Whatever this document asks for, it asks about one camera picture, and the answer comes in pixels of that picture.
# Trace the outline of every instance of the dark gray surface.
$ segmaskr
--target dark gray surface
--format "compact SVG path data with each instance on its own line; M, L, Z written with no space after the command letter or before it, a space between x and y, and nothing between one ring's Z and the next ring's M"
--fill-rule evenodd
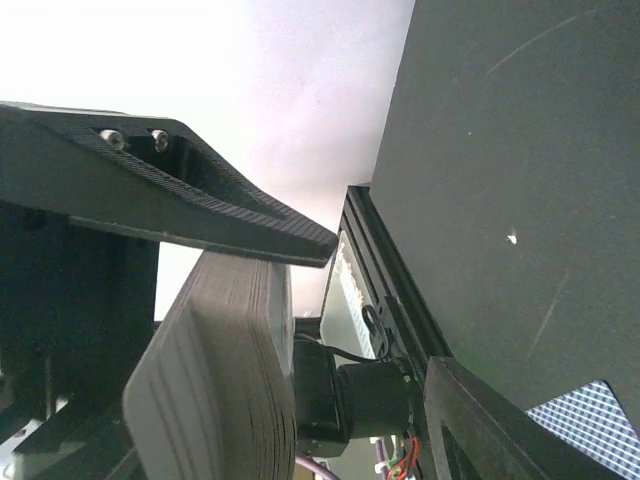
M418 1L371 195L465 366L524 409L605 380L637 430L640 3L615 3Z

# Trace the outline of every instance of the screw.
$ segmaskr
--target screw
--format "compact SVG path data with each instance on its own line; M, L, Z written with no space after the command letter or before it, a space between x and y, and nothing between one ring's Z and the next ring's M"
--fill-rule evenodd
M126 146L124 136L117 130L102 130L100 136L116 150L124 150Z
M164 153L169 149L169 134L164 130L154 130L151 136L156 141L156 152Z

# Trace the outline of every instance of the metal screw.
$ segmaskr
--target metal screw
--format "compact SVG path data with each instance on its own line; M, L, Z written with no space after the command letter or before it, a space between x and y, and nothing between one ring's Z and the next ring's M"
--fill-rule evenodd
M169 134L164 130L154 130L151 136L156 141L156 152L164 153L169 149Z
M116 150L124 150L126 146L124 136L117 130L102 130L100 136Z

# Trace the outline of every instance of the checkered pattern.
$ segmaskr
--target checkered pattern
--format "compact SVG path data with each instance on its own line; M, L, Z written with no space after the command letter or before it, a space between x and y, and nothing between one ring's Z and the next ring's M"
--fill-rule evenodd
M622 477L640 480L640 441L606 383L591 383L527 413Z

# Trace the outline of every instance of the black table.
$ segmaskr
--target black table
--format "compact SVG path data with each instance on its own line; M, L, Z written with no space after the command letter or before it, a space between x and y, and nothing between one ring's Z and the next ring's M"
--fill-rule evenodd
M640 3L418 0L371 196L454 355L640 425Z

